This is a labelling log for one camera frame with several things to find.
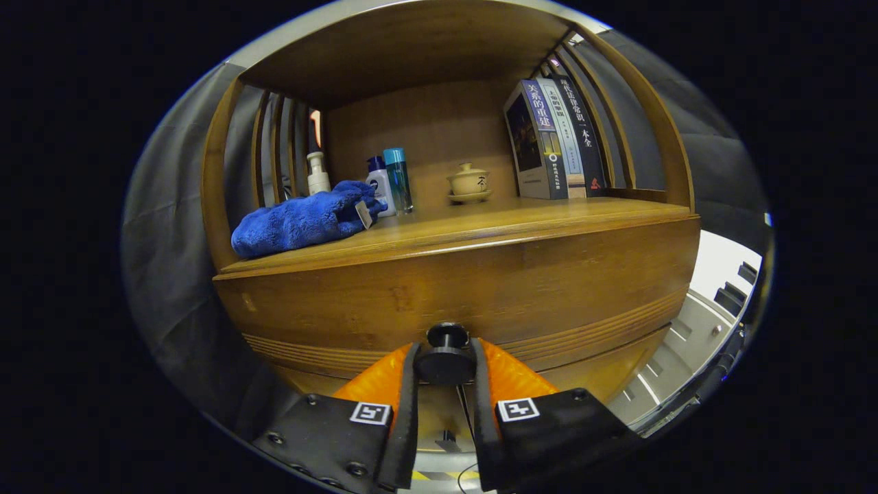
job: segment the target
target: clear plastic bottle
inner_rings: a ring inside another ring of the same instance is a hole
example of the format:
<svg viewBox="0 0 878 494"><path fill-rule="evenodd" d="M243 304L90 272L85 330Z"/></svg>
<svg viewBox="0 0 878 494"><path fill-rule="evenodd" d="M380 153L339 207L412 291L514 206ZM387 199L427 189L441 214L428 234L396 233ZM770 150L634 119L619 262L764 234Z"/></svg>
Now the clear plastic bottle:
<svg viewBox="0 0 878 494"><path fill-rule="evenodd" d="M387 162L387 177L390 179L396 210L398 214L411 213L414 204L412 203L412 193L408 187L406 153L402 148L389 148L385 149L384 155Z"/></svg>

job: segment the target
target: book spine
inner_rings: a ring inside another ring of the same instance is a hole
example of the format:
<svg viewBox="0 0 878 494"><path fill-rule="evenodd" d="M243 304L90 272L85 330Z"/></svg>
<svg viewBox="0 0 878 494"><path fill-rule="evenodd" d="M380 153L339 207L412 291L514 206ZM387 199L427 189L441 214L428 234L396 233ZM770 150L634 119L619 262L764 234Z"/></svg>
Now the book spine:
<svg viewBox="0 0 878 494"><path fill-rule="evenodd" d="M596 140L600 138L594 132L594 121L582 105L582 98L568 76L552 74L558 83L561 99L571 115L573 133L582 156L582 171L585 176L586 195L599 197L607 195L607 180L603 172L603 160Z"/></svg>
<svg viewBox="0 0 878 494"><path fill-rule="evenodd" d="M558 139L561 143L567 181L567 197L571 199L584 198L586 197L586 179L582 172L582 157L579 155L579 146L576 142L570 113L565 108L560 91L553 80L540 77L537 78L537 81L543 88L549 110L555 119L555 127L558 128Z"/></svg>
<svg viewBox="0 0 878 494"><path fill-rule="evenodd" d="M552 118L550 103L540 87L540 83L525 79L522 87L536 123L535 130L540 136L543 148L543 167L549 179L549 199L567 199L567 176L560 136L556 122Z"/></svg>

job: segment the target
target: book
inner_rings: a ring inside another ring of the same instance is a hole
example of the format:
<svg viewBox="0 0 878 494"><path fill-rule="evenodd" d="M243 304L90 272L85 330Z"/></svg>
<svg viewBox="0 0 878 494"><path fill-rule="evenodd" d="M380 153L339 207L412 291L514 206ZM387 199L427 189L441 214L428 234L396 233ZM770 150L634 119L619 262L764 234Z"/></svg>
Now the book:
<svg viewBox="0 0 878 494"><path fill-rule="evenodd" d="M601 137L594 130L595 117L582 104L582 97L570 77L552 74L552 79L557 83L561 99L571 116L573 133L579 147L579 156L582 158L586 196L606 196L607 179L604 177L604 160L597 142Z"/></svg>
<svg viewBox="0 0 878 494"><path fill-rule="evenodd" d="M567 199L564 153L539 83L522 79L503 106L519 195Z"/></svg>
<svg viewBox="0 0 878 494"><path fill-rule="evenodd" d="M558 128L558 138L561 141L567 179L567 197L570 199L584 198L586 197L586 176L582 173L582 158L579 156L579 145L576 141L570 113L561 99L555 81L544 77L537 77L535 80L543 89L549 110L555 120L555 126Z"/></svg>

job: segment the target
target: blue towel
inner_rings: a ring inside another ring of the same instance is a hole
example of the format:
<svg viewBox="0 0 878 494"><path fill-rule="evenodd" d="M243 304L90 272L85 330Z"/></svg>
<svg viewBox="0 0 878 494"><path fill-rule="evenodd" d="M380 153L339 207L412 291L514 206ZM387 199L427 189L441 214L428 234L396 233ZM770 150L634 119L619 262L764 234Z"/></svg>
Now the blue towel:
<svg viewBox="0 0 878 494"><path fill-rule="evenodd" d="M234 229L232 248L243 258L255 258L347 238L365 229L355 209L360 200L373 221L387 208L372 187L354 180L339 182L331 193L260 207Z"/></svg>

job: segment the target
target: wooden shelf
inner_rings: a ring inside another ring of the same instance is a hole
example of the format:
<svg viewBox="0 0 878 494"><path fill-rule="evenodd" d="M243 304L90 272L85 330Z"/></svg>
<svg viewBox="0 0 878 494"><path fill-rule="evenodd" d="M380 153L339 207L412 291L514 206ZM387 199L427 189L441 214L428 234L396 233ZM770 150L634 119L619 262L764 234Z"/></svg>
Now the wooden shelf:
<svg viewBox="0 0 878 494"><path fill-rule="evenodd" d="M241 80L326 111L424 84L525 78L568 29L554 15L503 2L387 5L293 41Z"/></svg>
<svg viewBox="0 0 878 494"><path fill-rule="evenodd" d="M513 198L449 205L379 218L371 229L337 242L239 261L223 268L216 280L477 249L681 220L688 216L687 207L611 197Z"/></svg>

